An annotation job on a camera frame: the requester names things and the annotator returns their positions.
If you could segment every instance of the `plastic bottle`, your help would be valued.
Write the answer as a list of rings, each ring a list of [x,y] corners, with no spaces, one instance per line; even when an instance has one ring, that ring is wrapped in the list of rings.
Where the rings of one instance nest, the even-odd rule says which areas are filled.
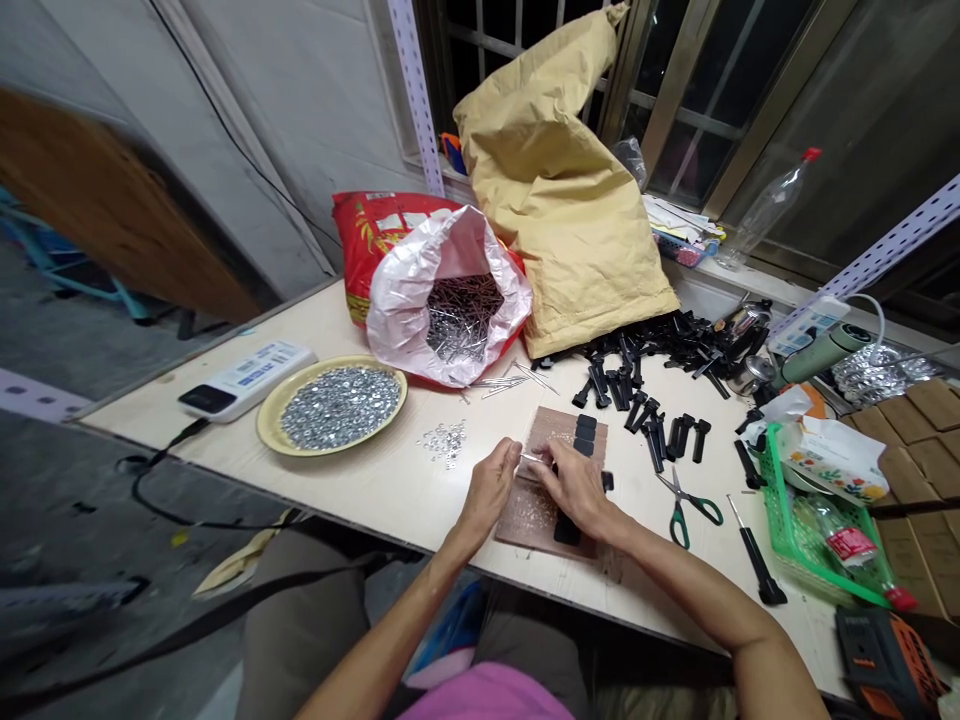
[[[816,517],[817,527],[827,546],[836,553],[840,564],[854,580],[865,585],[879,582],[883,596],[898,612],[909,612],[917,607],[916,598],[897,585],[887,564],[875,562],[880,549],[860,528],[851,527],[836,506],[822,495],[810,495],[805,500]]]
[[[721,243],[715,259],[722,267],[727,270],[743,267],[753,249],[796,201],[807,169],[817,161],[821,152],[820,148],[808,148],[799,167],[781,175],[764,188],[743,216],[739,231]]]

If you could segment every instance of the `green plastic basket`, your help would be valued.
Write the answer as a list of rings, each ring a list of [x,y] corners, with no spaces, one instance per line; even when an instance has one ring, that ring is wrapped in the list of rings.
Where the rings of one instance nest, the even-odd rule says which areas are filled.
[[[777,450],[779,430],[777,424],[767,428],[767,449],[758,456],[760,472],[767,481],[767,487],[763,490],[764,503],[770,521],[770,542],[777,559],[801,584],[825,599],[850,605],[853,596],[889,608],[890,603],[880,589],[882,579],[892,575],[883,552],[870,563],[869,571],[859,573],[857,580],[853,580],[837,571],[833,551],[820,533],[794,518]],[[860,528],[877,547],[883,547],[866,508],[858,507],[840,496],[832,500],[852,526]]]

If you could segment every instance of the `forearm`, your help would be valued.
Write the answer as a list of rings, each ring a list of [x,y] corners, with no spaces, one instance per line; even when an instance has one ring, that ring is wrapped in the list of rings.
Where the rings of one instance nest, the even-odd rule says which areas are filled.
[[[766,610],[696,555],[616,514],[607,542],[632,557],[733,657],[743,718],[768,717],[774,709],[784,718],[827,717],[803,658]]]
[[[340,662],[298,720],[380,717],[470,553],[444,542],[396,605]]]
[[[603,538],[629,555],[728,652],[783,633],[779,623],[723,574],[696,555],[617,511]]]

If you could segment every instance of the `tissue box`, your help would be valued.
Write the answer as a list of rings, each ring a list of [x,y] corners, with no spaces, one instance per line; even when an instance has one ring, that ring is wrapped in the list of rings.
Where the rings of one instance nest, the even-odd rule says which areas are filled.
[[[779,437],[782,461],[837,495],[869,504],[890,491],[878,467],[883,443],[841,422],[804,415]]]

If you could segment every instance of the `concrete floor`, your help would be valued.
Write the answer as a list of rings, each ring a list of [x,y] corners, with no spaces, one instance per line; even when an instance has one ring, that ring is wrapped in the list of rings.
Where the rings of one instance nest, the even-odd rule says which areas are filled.
[[[91,400],[109,395],[210,341],[176,339],[176,321],[136,326],[119,305],[83,296],[54,299],[14,246],[0,241],[0,367]],[[0,676],[0,693],[38,688],[115,663],[202,613],[190,595],[206,574],[242,547],[247,533],[191,531],[173,547],[176,528],[129,499],[128,477],[114,470],[130,454],[122,443],[0,411],[0,562],[51,581],[110,582],[142,575],[149,589],[131,604],[91,621],[51,653],[18,662]],[[198,517],[272,521],[279,503],[190,468],[165,463],[149,480],[154,498]],[[76,502],[93,512],[80,513]],[[368,609],[381,616],[416,566],[391,566],[368,583]],[[469,581],[465,578],[462,584]],[[32,717],[192,718],[228,676],[234,685],[241,624],[177,655],[90,688]],[[232,715],[226,703],[205,717]]]

